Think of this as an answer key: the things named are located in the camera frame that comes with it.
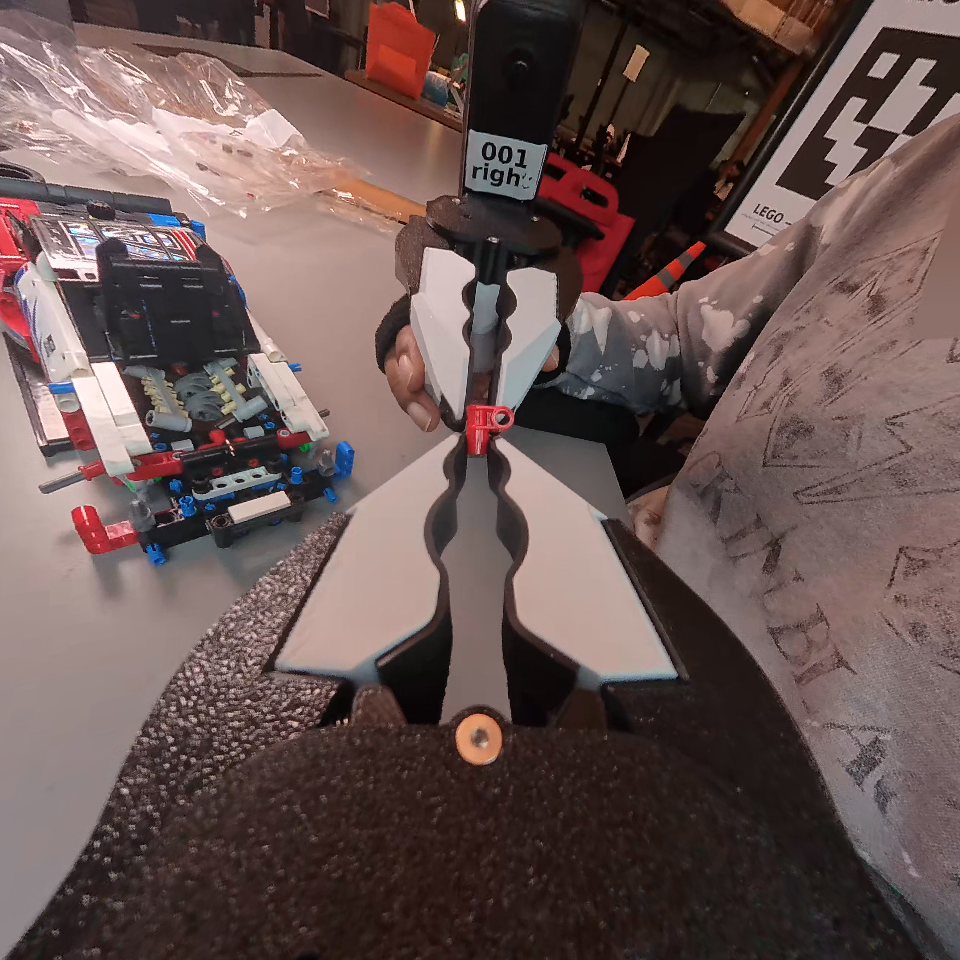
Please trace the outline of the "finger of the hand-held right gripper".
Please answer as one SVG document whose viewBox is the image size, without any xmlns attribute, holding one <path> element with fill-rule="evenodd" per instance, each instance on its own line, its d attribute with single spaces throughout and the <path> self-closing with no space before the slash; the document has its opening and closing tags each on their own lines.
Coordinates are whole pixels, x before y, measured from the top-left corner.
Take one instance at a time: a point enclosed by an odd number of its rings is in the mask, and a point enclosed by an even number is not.
<svg viewBox="0 0 960 960">
<path fill-rule="evenodd" d="M 476 268 L 450 249 L 423 253 L 418 290 L 411 296 L 411 327 L 425 367 L 426 384 L 452 423 L 466 419 L 472 349 L 465 329 L 472 311 L 465 290 Z"/>
<path fill-rule="evenodd" d="M 561 333 L 559 280 L 549 270 L 507 274 L 515 307 L 506 319 L 507 344 L 498 354 L 493 404 L 516 410 L 542 372 Z"/>
</svg>

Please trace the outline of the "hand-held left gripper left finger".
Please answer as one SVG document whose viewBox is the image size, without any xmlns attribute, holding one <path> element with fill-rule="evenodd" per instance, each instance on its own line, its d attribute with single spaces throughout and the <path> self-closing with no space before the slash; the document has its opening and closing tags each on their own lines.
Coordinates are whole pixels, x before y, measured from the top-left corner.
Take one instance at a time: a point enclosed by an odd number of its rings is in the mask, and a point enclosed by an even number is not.
<svg viewBox="0 0 960 960">
<path fill-rule="evenodd" d="M 353 506 L 277 650 L 277 671 L 390 690 L 410 724 L 441 721 L 463 437 L 448 437 Z"/>
</svg>

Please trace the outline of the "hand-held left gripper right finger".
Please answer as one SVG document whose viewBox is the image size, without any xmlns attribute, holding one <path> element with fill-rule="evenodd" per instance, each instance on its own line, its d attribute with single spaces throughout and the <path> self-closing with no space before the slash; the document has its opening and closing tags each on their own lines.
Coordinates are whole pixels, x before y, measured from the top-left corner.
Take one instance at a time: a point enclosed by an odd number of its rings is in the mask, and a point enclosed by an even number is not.
<svg viewBox="0 0 960 960">
<path fill-rule="evenodd" d="M 678 681 L 627 562 L 633 534 L 505 438 L 489 444 L 489 486 L 510 555 L 502 650 L 513 723 L 550 725 L 576 690 Z"/>
</svg>

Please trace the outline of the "red brick connector piece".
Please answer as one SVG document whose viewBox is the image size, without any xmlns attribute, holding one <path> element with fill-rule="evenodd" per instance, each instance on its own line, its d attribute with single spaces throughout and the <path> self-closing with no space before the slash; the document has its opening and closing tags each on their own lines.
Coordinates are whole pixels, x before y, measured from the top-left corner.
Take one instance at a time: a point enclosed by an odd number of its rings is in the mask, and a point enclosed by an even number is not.
<svg viewBox="0 0 960 960">
<path fill-rule="evenodd" d="M 465 430 L 467 453 L 486 457 L 492 440 L 509 431 L 515 423 L 514 410 L 491 404 L 471 404 L 466 408 Z"/>
</svg>

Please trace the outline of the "toy brick race car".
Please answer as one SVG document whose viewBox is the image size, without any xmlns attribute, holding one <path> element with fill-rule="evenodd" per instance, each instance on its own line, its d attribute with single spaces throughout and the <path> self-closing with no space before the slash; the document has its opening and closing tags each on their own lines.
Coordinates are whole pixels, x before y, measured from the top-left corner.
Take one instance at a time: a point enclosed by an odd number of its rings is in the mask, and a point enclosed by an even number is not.
<svg viewBox="0 0 960 960">
<path fill-rule="evenodd" d="M 2 165 L 2 342 L 41 453 L 86 453 L 44 495 L 99 478 L 127 519 L 72 510 L 84 549 L 220 549 L 338 500 L 354 448 L 250 313 L 206 226 L 169 200 Z"/>
</svg>

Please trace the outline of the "person's right forearm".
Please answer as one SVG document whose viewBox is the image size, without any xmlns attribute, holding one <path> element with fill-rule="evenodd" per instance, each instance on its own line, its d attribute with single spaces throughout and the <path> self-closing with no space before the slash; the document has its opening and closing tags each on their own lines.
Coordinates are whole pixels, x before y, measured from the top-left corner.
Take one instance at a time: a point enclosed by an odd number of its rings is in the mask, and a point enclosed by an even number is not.
<svg viewBox="0 0 960 960">
<path fill-rule="evenodd" d="M 582 294 L 551 386 L 639 415 L 709 407 L 805 271 L 797 246 L 783 242 L 675 293 L 633 301 Z"/>
</svg>

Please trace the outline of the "grey desk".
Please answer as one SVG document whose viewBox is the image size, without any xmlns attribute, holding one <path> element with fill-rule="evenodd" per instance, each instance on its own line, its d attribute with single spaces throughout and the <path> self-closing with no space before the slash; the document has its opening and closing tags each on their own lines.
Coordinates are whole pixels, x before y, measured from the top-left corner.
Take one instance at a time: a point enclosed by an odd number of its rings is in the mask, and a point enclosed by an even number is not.
<svg viewBox="0 0 960 960">
<path fill-rule="evenodd" d="M 267 66 L 252 52 L 246 78 L 315 149 L 346 159 L 361 179 L 416 203 L 458 190 L 460 134 L 329 74 Z M 294 76 L 296 69 L 299 76 Z M 339 487 L 347 509 L 447 436 L 422 434 L 377 368 L 375 332 L 402 294 L 396 230 L 342 219 L 318 206 L 205 214 L 162 181 L 84 172 L 69 158 L 2 153 L 58 185 L 172 199 L 207 224 L 234 268 L 251 312 L 287 357 L 304 390 L 329 409 L 333 439 L 356 451 Z M 512 442 L 597 509 L 629 520 L 607 450 L 524 429 Z M 324 524 L 313 504 L 299 524 L 258 531 L 229 550 L 205 538 L 154 567 L 139 549 L 91 557 L 71 512 L 95 506 L 126 519 L 129 498 L 111 481 L 43 495 L 38 486 L 76 468 L 37 448 L 2 344 L 2 958 L 47 905 L 84 848 L 144 721 L 169 680 L 222 614 Z M 459 529 L 442 558 L 451 575 L 454 640 L 443 718 L 485 703 L 509 710 L 501 654 L 504 578 L 511 557 L 496 532 L 497 498 L 485 465 L 471 462 Z"/>
</svg>

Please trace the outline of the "person's right hand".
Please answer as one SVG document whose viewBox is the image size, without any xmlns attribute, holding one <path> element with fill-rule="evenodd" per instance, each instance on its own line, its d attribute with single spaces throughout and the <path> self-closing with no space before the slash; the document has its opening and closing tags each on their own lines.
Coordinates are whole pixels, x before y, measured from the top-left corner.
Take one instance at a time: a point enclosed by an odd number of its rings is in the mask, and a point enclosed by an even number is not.
<svg viewBox="0 0 960 960">
<path fill-rule="evenodd" d="M 441 424 L 441 411 L 426 390 L 426 366 L 410 325 L 400 330 L 385 359 L 385 374 L 398 406 L 424 433 Z"/>
</svg>

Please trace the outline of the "orange plastic bin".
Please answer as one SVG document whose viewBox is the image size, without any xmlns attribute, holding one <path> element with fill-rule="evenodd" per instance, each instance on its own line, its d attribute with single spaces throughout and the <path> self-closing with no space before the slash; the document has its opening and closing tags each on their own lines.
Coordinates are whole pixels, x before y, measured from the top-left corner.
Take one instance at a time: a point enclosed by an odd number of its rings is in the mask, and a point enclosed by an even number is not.
<svg viewBox="0 0 960 960">
<path fill-rule="evenodd" d="M 409 6 L 371 3 L 366 35 L 366 78 L 413 100 L 422 97 L 437 35 Z"/>
</svg>

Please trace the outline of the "red plastic object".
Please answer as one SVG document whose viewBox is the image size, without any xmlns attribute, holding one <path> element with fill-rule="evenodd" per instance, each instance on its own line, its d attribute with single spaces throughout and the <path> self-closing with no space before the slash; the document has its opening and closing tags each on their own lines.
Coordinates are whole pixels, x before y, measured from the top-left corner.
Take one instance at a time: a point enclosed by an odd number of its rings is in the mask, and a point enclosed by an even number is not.
<svg viewBox="0 0 960 960">
<path fill-rule="evenodd" d="M 611 297 L 617 282 L 610 277 L 635 224 L 634 218 L 619 211 L 616 187 L 552 152 L 544 164 L 534 212 L 559 228 L 563 246 L 581 266 L 582 290 Z"/>
</svg>

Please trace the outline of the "orange traffic cone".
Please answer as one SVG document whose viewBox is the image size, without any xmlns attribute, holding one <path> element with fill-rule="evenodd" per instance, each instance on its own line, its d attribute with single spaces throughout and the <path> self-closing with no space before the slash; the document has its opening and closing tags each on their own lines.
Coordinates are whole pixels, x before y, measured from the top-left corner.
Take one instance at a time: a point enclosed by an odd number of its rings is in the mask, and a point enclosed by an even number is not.
<svg viewBox="0 0 960 960">
<path fill-rule="evenodd" d="M 627 294 L 625 301 L 635 302 L 640 299 L 658 297 L 669 293 L 684 277 L 685 273 L 697 259 L 702 256 L 706 249 L 706 243 L 694 243 L 677 258 L 660 269 L 657 274 L 644 281 L 631 291 L 630 294 Z"/>
</svg>

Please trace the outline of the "person's grey patterned sweatshirt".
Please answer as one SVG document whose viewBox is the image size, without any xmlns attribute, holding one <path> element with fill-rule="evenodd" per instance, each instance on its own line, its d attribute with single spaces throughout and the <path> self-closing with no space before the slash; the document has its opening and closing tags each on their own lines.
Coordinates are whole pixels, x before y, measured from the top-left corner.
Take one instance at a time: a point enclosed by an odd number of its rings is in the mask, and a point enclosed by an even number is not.
<svg viewBox="0 0 960 960">
<path fill-rule="evenodd" d="M 721 394 L 657 553 L 803 733 L 858 853 L 958 958 L 958 337 L 915 316 L 958 199 L 958 119 L 677 294 L 683 387 Z"/>
</svg>

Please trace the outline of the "clear plastic bags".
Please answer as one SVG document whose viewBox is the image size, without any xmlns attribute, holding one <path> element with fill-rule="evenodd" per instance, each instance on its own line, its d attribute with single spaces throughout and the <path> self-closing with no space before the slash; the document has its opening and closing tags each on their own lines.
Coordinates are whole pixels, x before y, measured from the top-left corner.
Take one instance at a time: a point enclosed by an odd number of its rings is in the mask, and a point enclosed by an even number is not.
<svg viewBox="0 0 960 960">
<path fill-rule="evenodd" d="M 92 171 L 152 177 L 206 211 L 246 218 L 322 201 L 407 224 L 421 203 L 311 147 L 221 60 L 79 45 L 45 18 L 2 11 L 2 145 Z"/>
</svg>

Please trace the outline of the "black white marker sign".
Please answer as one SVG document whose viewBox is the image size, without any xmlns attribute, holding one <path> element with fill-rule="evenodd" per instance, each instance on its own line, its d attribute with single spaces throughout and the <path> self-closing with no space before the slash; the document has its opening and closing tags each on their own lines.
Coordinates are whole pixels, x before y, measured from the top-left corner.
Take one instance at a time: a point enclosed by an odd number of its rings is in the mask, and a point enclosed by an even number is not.
<svg viewBox="0 0 960 960">
<path fill-rule="evenodd" d="M 707 244 L 764 246 L 835 186 L 959 110 L 957 1 L 850 2 L 724 204 Z"/>
</svg>

